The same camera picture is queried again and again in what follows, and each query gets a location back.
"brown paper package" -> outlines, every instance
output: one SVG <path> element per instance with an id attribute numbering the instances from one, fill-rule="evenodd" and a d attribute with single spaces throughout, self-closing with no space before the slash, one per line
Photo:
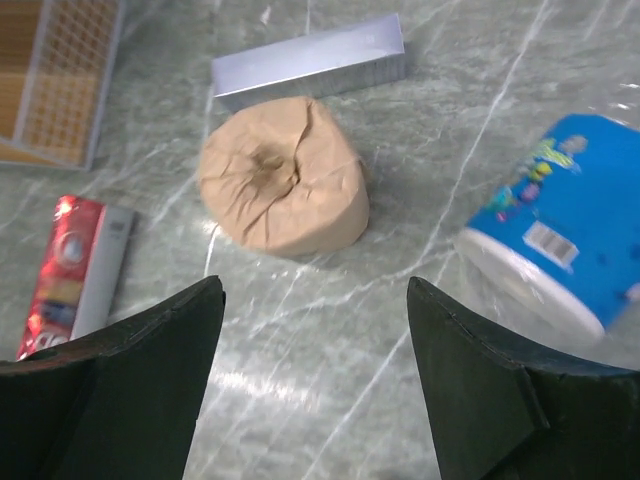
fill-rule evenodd
<path id="1" fill-rule="evenodd" d="M 307 97 L 236 113 L 206 142 L 198 180 L 232 240 L 272 255 L 347 247 L 369 220 L 358 155 L 327 108 Z"/>

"white lid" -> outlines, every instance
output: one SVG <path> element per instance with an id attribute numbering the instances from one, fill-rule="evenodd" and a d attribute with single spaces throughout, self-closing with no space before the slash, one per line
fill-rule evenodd
<path id="1" fill-rule="evenodd" d="M 456 240 L 456 249 L 499 289 L 555 329 L 569 335 L 572 343 L 593 344 L 604 336 L 602 324 L 584 303 L 506 245 L 478 230 L 465 228 Z M 515 313 L 518 318 L 509 318 L 509 322 L 531 322 L 531 317 Z M 522 327 L 528 332 L 535 329 L 532 325 Z"/>

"red and white box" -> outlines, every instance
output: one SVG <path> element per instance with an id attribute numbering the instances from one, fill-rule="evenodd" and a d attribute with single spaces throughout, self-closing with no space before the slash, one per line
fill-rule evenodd
<path id="1" fill-rule="evenodd" d="M 107 325 L 133 219 L 126 208 L 58 200 L 18 360 Z"/>

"barcode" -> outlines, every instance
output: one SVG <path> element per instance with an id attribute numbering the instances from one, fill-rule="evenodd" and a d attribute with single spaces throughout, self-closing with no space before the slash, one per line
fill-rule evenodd
<path id="1" fill-rule="evenodd" d="M 563 268 L 568 267 L 578 255 L 573 243 L 540 222 L 535 222 L 527 230 L 524 243 Z"/>
<path id="2" fill-rule="evenodd" d="M 111 222 L 109 230 L 112 232 L 121 232 L 124 230 L 124 222 Z"/>

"plastic packaging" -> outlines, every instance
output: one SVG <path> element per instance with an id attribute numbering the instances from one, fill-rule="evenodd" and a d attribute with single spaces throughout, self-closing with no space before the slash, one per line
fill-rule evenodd
<path id="1" fill-rule="evenodd" d="M 608 69 L 578 115 L 550 126 L 456 249 L 467 307 L 547 346 L 638 367 L 640 80 L 625 71 Z"/>

